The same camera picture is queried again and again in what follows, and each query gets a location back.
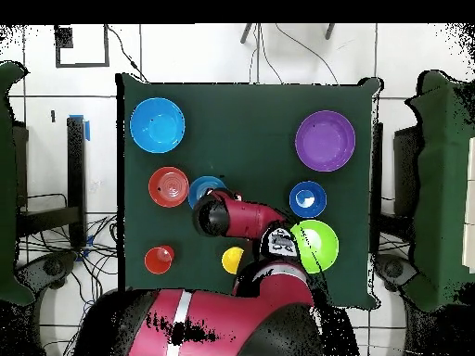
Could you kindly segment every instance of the table leg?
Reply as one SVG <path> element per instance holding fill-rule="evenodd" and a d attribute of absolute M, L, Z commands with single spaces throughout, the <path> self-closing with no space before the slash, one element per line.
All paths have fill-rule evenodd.
<path fill-rule="evenodd" d="M 246 23 L 246 27 L 245 27 L 244 32 L 242 33 L 242 37 L 241 37 L 241 43 L 242 44 L 244 44 L 246 42 L 246 39 L 248 38 L 248 34 L 249 34 L 251 26 L 252 26 L 252 23 Z"/>
<path fill-rule="evenodd" d="M 327 33 L 325 34 L 325 39 L 329 40 L 331 36 L 331 32 L 333 32 L 333 28 L 335 27 L 335 23 L 330 23 L 327 29 Z"/>

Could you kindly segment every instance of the green bowl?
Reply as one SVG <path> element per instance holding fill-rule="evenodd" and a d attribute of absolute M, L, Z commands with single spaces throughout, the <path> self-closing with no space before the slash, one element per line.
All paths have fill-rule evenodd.
<path fill-rule="evenodd" d="M 302 265 L 307 273 L 320 273 L 328 269 L 338 257 L 338 238 L 324 222 L 304 220 L 290 231 L 297 239 Z"/>

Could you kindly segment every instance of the small red bowl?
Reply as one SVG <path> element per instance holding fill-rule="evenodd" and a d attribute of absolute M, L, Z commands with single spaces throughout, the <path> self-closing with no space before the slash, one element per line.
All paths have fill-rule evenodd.
<path fill-rule="evenodd" d="M 148 181 L 148 192 L 155 203 L 164 208 L 180 205 L 188 196 L 186 175 L 174 167 L 162 167 Z"/>
<path fill-rule="evenodd" d="M 145 266 L 153 274 L 164 274 L 172 266 L 174 257 L 170 246 L 158 246 L 148 251 L 145 256 Z"/>

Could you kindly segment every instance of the blue bowl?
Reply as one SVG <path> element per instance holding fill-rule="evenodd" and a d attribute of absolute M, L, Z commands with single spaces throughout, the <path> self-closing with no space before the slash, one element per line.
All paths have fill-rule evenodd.
<path fill-rule="evenodd" d="M 201 176 L 196 179 L 189 187 L 188 203 L 191 209 L 195 203 L 204 195 L 208 188 L 226 188 L 225 184 L 214 176 Z"/>
<path fill-rule="evenodd" d="M 134 141 L 149 153 L 166 153 L 185 134 L 182 111 L 166 98 L 149 98 L 138 104 L 130 118 Z"/>
<path fill-rule="evenodd" d="M 318 216 L 327 205 L 327 194 L 315 182 L 298 183 L 290 191 L 290 208 L 299 217 L 311 219 Z"/>

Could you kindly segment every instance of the floor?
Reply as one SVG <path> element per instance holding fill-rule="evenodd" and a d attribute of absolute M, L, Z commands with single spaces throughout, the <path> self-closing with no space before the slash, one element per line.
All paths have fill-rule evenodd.
<path fill-rule="evenodd" d="M 244 26 L 110 25 L 120 35 L 125 53 L 149 81 L 190 83 L 256 81 L 256 56 L 250 71 L 256 47 L 252 31 L 245 44 L 239 42 Z M 388 200 L 382 203 L 384 211 L 392 212 L 392 134 L 416 123 L 404 100 L 415 95 L 417 76 L 423 70 L 436 69 L 462 81 L 474 78 L 473 62 L 459 43 L 456 28 L 443 24 L 337 23 L 327 41 L 325 23 L 282 23 L 278 27 L 318 53 L 340 84 L 356 84 L 372 76 L 384 81 L 379 119 L 385 133 L 382 194 Z M 104 61 L 102 25 L 72 25 L 72 30 L 74 47 L 61 49 L 63 63 Z M 279 83 L 264 52 L 284 83 L 334 83 L 325 64 L 291 41 L 275 24 L 263 24 L 262 31 L 260 83 Z M 12 29 L 9 38 L 0 44 L 0 60 L 19 61 L 29 71 L 9 93 L 16 119 L 25 121 L 30 130 L 29 195 L 67 194 L 66 119 L 81 114 L 90 121 L 90 140 L 86 142 L 87 219 L 91 224 L 113 219 L 117 210 L 114 73 L 138 74 L 123 55 L 117 37 L 109 32 L 108 68 L 56 68 L 53 26 Z M 59 207 L 61 203 L 61 197 L 38 197 L 31 200 L 30 210 Z M 38 256 L 39 251 L 34 250 L 40 248 L 32 243 L 35 240 L 28 241 L 23 244 L 29 250 L 21 251 L 19 263 Z M 47 233 L 46 241 L 60 245 L 61 233 Z M 95 243 L 114 246 L 107 228 Z M 89 257 L 96 263 L 101 256 L 91 252 Z M 116 269 L 117 260 L 107 259 L 103 271 L 113 273 Z M 77 262 L 74 272 L 82 283 L 83 297 L 92 299 L 91 279 L 81 262 Z M 116 275 L 102 273 L 99 279 L 104 291 L 117 285 Z M 401 356 L 403 303 L 396 294 L 386 291 L 378 278 L 374 279 L 374 294 L 380 301 L 377 310 L 348 310 L 361 354 Z M 83 310 L 84 302 L 73 277 L 61 289 L 47 291 L 41 313 L 42 342 L 61 341 L 46 345 L 49 356 L 62 355 L 66 341 L 77 332 Z"/>

